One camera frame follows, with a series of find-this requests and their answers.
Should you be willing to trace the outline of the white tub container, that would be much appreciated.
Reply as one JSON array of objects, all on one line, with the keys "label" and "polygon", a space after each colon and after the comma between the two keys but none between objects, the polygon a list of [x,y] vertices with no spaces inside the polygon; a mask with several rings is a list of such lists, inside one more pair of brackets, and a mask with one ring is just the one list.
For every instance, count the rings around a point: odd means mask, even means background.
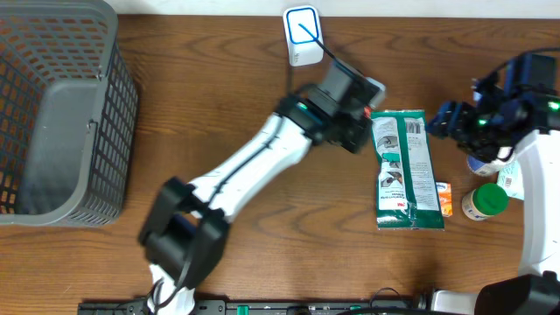
[{"label": "white tub container", "polygon": [[466,164],[469,170],[475,175],[481,177],[489,177],[501,171],[508,165],[508,162],[496,159],[490,163],[482,162],[477,158],[468,155],[466,157]]}]

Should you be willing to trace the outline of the light green tissue packet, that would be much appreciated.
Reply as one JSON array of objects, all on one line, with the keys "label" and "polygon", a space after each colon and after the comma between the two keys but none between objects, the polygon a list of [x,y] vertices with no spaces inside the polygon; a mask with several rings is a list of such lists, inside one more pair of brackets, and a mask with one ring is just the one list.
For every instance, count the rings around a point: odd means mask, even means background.
[{"label": "light green tissue packet", "polygon": [[499,171],[496,184],[506,192],[508,197],[524,200],[522,170],[517,161],[504,166]]}]

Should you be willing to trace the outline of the green lid jar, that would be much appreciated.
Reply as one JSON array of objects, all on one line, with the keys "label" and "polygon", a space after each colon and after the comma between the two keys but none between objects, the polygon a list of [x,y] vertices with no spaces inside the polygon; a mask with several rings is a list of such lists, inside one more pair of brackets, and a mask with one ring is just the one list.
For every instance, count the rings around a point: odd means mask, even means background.
[{"label": "green lid jar", "polygon": [[461,201],[465,216],[473,221],[484,221],[503,213],[509,197],[505,190],[494,183],[487,183],[470,191]]}]

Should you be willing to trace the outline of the orange snack packet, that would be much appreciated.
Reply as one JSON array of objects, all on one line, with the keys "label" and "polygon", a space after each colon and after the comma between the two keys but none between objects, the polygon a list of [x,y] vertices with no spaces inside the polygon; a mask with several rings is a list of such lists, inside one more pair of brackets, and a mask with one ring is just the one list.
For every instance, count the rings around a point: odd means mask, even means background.
[{"label": "orange snack packet", "polygon": [[439,204],[441,207],[441,213],[444,217],[451,217],[453,215],[452,211],[452,186],[450,183],[437,182],[437,194],[439,198]]}]

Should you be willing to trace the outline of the tall green white packet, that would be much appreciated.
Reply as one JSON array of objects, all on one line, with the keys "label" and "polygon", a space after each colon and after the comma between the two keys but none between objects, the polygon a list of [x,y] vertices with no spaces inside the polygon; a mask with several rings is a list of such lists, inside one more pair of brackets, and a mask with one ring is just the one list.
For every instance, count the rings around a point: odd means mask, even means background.
[{"label": "tall green white packet", "polygon": [[376,223],[380,230],[443,230],[431,151],[422,110],[371,115],[379,163]]}]

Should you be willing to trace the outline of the red stick sachet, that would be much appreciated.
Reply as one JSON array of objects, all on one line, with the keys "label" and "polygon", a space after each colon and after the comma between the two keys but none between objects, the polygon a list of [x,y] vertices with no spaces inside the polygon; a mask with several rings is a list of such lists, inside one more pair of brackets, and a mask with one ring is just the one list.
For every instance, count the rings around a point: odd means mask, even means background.
[{"label": "red stick sachet", "polygon": [[366,107],[364,108],[364,116],[365,116],[366,118],[370,119],[370,118],[371,118],[372,112],[373,112],[373,110],[372,110],[371,107],[366,106]]}]

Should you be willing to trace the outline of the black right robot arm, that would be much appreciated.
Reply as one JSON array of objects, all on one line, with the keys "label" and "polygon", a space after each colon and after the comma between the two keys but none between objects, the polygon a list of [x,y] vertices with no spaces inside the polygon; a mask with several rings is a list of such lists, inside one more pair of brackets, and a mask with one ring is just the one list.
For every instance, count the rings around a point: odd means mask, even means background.
[{"label": "black right robot arm", "polygon": [[521,167],[523,246],[516,277],[476,294],[438,290],[432,314],[557,314],[559,312],[559,100],[503,101],[488,108],[449,101],[429,122],[436,137],[450,137],[490,162],[511,147]]}]

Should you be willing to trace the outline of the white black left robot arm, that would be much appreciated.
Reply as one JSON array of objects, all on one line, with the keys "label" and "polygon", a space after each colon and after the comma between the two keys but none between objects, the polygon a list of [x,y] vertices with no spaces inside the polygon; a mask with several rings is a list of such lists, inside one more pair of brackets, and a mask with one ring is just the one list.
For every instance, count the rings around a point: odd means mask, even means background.
[{"label": "white black left robot arm", "polygon": [[312,146],[332,142],[357,153],[377,105],[374,98],[289,94],[257,134],[215,169],[188,183],[168,179],[138,236],[153,280],[150,313],[191,313],[194,291],[223,257],[239,212]]}]

